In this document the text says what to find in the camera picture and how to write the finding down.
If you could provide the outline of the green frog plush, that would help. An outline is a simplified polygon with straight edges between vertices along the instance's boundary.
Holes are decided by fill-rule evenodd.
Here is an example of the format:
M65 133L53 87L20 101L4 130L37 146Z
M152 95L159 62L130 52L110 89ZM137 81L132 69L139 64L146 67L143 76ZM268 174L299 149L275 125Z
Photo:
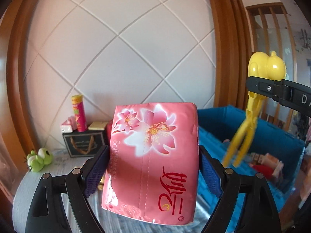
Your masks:
M53 154L46 148L40 148L38 152L32 150L25 158L27 168L33 173L40 172L45 166L50 165L53 161Z

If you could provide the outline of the pink tissue pack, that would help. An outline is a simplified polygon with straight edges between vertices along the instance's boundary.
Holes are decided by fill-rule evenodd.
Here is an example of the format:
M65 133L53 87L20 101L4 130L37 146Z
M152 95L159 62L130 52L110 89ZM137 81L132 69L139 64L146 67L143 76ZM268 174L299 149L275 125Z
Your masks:
M115 108L103 209L147 223L189 224L195 216L198 173L195 104Z

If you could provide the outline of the red-dress pig plush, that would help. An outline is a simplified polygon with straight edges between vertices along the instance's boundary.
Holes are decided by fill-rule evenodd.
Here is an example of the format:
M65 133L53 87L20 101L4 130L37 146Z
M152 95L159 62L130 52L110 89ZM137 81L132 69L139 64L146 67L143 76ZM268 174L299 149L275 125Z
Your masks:
M257 165L253 165L252 168L255 171L263 174L267 180L271 180L273 177L274 170L270 168L269 166L257 164Z

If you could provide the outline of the white barcode medicine box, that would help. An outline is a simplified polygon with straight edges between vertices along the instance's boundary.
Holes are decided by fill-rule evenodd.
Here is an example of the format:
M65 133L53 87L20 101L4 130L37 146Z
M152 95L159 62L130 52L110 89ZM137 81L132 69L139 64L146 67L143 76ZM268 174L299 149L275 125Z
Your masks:
M257 154L257 153L251 153L251 161L250 164L252 165L268 165L268 153L265 155L263 154Z

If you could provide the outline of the blue plastic storage crate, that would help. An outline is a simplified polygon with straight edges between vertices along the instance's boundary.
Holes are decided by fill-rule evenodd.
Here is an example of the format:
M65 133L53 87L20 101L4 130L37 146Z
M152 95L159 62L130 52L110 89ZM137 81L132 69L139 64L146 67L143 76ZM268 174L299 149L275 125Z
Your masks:
M304 143L259 120L242 163L224 166L245 112L232 106L198 111L198 193L210 205L204 232L280 232L278 212L294 185Z

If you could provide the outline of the black gift box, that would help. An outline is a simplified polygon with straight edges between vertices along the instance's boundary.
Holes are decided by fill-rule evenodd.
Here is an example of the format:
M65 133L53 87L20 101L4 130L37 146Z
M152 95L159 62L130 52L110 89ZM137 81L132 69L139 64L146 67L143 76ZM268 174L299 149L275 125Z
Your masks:
M63 133L62 137L70 157L92 157L105 145L103 130Z

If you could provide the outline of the small pink tissue packet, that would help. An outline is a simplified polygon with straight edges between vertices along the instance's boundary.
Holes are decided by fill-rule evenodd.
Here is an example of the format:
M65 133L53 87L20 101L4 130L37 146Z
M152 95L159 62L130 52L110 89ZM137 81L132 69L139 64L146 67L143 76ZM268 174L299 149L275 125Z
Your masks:
M62 133L72 133L78 129L76 120L74 116L70 116L65 122L60 126Z

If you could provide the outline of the yellow sticky note pad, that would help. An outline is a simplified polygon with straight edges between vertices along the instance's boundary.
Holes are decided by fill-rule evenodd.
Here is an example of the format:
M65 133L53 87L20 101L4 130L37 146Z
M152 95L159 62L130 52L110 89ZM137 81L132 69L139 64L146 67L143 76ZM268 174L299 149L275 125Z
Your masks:
M96 121L89 125L88 130L105 130L108 122Z

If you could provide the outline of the red bear suitcase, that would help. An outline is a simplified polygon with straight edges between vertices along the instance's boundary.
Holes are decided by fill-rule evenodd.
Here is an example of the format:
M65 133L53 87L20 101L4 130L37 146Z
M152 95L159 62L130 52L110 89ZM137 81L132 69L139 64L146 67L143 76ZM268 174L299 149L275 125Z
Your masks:
M105 126L104 130L104 141L106 145L110 144L111 134L112 134L112 124L113 120L108 121L107 125Z

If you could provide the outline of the pink chips can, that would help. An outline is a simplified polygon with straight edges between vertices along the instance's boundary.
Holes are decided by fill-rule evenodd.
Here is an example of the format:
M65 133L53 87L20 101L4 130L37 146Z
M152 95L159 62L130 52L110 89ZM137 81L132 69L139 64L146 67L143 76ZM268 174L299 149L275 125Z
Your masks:
M83 104L83 95L72 96L71 102L78 132L87 131L86 116Z

